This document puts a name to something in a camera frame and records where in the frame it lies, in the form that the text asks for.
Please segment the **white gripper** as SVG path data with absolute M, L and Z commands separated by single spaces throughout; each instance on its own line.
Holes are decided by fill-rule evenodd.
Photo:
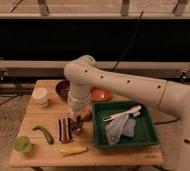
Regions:
M 84 113 L 85 108 L 91 103 L 90 96 L 86 96 L 83 98 L 78 98 L 68 93 L 68 105 L 72 109 L 75 115 L 74 121 L 77 125 L 83 124 L 82 114 Z

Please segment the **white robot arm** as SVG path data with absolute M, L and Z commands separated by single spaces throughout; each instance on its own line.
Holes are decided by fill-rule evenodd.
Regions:
M 64 75 L 70 81 L 68 104 L 80 114 L 90 102 L 90 88 L 99 87 L 182 120 L 182 135 L 175 171 L 190 171 L 190 85 L 97 69 L 84 55 L 70 61 Z

